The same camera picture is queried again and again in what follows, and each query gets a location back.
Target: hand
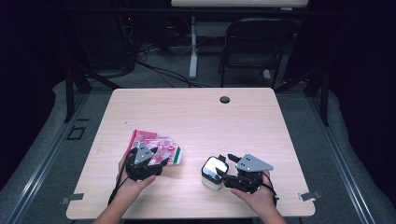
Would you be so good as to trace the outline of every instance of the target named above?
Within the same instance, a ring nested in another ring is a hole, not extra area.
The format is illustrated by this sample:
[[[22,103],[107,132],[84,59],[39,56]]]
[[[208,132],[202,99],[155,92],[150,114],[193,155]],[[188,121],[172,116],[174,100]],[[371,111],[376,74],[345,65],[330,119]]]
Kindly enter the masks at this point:
[[[119,162],[119,172],[124,162],[124,158]],[[152,175],[142,181],[135,182],[128,178],[125,169],[121,174],[120,188],[111,202],[111,204],[102,212],[102,214],[93,222],[98,223],[120,223],[120,220],[125,211],[137,199],[140,192],[155,180],[155,175]]]
[[[268,175],[268,177],[270,176],[268,171],[264,171],[264,173]],[[262,183],[271,186],[270,180],[265,175],[262,175]],[[256,213],[264,223],[286,223],[284,218],[276,210],[273,198],[274,194],[268,188],[261,187],[252,194],[245,193],[238,189],[231,189],[231,193],[247,203],[251,210]]]

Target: person's right hand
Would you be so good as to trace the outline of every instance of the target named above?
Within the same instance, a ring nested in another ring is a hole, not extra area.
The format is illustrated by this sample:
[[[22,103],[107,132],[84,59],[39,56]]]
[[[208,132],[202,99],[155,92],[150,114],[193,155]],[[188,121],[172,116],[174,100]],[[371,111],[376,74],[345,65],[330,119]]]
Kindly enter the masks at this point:
[[[264,173],[268,177],[270,176],[268,171],[264,171]],[[267,176],[262,175],[262,183],[271,186]],[[231,193],[247,203],[251,210],[256,213],[264,223],[286,223],[285,219],[276,210],[273,198],[274,194],[268,188],[261,187],[252,194],[245,193],[238,189],[231,189]]]

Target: chair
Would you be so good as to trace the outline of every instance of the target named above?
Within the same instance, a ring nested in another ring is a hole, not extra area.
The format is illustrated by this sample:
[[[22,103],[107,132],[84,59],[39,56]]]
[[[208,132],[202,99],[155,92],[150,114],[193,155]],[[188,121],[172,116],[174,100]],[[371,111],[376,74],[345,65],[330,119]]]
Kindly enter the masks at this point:
[[[298,22],[281,19],[245,18],[227,29],[219,73],[224,86],[225,68],[275,70],[276,83],[285,46],[298,32]]]

